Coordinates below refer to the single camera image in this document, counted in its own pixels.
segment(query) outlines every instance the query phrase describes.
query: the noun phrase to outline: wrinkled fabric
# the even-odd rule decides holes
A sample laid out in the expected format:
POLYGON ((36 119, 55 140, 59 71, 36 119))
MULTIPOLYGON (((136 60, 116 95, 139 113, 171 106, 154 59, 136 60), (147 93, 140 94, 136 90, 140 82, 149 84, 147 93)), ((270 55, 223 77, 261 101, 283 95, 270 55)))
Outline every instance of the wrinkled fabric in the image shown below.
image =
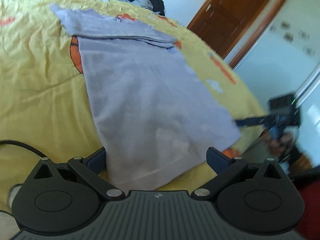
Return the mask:
MULTIPOLYGON (((74 156, 87 157, 102 144, 93 123, 84 76, 70 55, 72 37, 50 10, 52 3, 63 8, 94 9, 110 17, 127 14, 174 36, 181 42, 180 51, 198 79, 234 119, 265 114, 219 55, 172 19, 166 21, 148 10, 116 0, 0 0, 0 3, 0 139, 32 145, 55 163, 67 162, 74 156), (220 66, 212 61, 211 55, 220 66), (221 66, 236 81, 235 85, 221 66), (212 89, 207 80, 217 82, 223 93, 212 89)), ((232 147, 243 152, 262 129, 240 130, 242 136, 232 147)), ((0 147, 0 210, 11 212, 9 193, 16 184, 24 182, 39 159, 21 147, 0 147)), ((161 190, 191 192, 215 175, 206 163, 201 163, 161 190)))
POLYGON ((204 162, 209 147, 223 151, 240 138, 228 111, 180 51, 162 46, 176 38, 139 21, 51 9, 67 33, 78 37, 113 185, 125 192, 154 190, 204 162))

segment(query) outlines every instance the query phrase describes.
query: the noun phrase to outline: black bag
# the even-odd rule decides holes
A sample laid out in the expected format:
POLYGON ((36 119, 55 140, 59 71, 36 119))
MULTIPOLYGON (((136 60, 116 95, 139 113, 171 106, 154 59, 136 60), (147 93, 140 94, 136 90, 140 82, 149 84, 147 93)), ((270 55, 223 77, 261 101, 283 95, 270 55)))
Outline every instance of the black bag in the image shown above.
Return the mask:
POLYGON ((153 5, 153 12, 160 12, 161 16, 164 15, 164 3, 163 0, 149 0, 153 5))

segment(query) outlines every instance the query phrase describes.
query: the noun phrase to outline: wooden door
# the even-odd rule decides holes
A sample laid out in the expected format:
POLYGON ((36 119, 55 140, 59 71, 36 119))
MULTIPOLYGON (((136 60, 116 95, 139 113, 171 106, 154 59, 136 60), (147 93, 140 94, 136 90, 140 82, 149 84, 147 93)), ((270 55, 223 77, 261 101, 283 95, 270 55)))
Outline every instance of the wooden door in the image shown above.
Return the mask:
POLYGON ((269 0, 207 0, 188 25, 225 58, 269 0))

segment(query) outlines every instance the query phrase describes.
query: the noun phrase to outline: logo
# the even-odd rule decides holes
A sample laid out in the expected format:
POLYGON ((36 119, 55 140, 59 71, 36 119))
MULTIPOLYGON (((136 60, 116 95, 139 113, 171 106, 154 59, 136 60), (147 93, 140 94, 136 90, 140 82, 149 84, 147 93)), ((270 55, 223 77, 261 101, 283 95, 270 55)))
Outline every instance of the logo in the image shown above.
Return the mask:
POLYGON ((158 193, 158 194, 155 194, 155 197, 156 197, 156 198, 162 198, 163 195, 162 195, 161 193, 158 193))

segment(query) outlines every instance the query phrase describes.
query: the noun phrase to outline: ribbed gray surface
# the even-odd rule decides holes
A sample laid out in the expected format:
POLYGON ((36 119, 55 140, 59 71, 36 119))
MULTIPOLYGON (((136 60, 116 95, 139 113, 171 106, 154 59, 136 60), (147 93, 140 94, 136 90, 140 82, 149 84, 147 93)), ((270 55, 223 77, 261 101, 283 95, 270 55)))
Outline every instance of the ribbed gray surface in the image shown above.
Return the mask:
POLYGON ((278 236, 256 236, 239 231, 223 221, 211 203, 193 200, 186 191, 133 191, 125 200, 109 202, 93 223, 77 232, 63 236, 39 236, 24 231, 14 238, 14 240, 49 239, 302 240, 303 238, 294 231, 278 236))

